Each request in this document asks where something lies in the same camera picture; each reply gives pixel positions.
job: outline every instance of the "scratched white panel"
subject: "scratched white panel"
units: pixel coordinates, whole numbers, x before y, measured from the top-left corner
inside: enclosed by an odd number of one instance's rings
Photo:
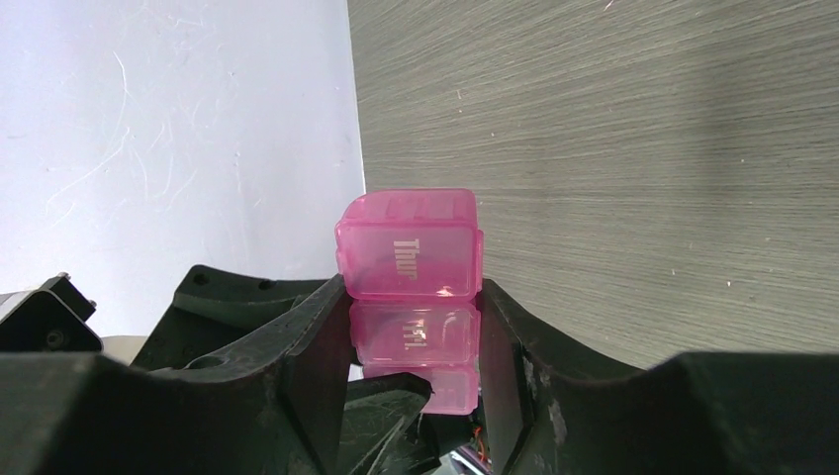
[[[194,263],[334,273],[363,193],[344,0],[0,0],[0,293],[148,334]]]

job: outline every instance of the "black robotic claw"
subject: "black robotic claw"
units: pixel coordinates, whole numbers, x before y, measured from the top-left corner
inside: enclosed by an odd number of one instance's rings
[[[339,276],[196,266],[132,367],[0,353],[0,473],[426,474],[472,427],[499,474],[839,473],[839,355],[686,353],[642,371],[483,289],[482,410],[421,416],[416,376],[346,382]]]

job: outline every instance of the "pink plastic lid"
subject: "pink plastic lid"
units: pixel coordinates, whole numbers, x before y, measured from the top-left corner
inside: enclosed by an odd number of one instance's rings
[[[364,366],[365,378],[412,373],[431,383],[431,399],[422,408],[426,414],[466,416],[478,407],[478,372],[474,366],[392,368]]]
[[[368,193],[346,209],[335,240],[355,299],[470,301],[481,290],[484,235],[469,190]]]
[[[355,302],[349,319],[361,364],[471,364],[478,358],[481,319],[468,303]]]

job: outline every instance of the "gray wood grain surface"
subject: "gray wood grain surface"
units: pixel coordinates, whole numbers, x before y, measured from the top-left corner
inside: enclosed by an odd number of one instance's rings
[[[369,189],[476,191],[581,341],[839,349],[839,2],[349,0]]]

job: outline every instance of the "pink pill organizer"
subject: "pink pill organizer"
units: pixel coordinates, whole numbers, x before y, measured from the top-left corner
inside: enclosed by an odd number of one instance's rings
[[[357,300],[470,301],[481,290],[484,234],[465,189],[368,193],[335,227],[338,270]]]
[[[483,233],[465,189],[386,190],[349,205],[335,227],[351,337],[364,377],[410,372],[433,394],[423,411],[478,407]]]

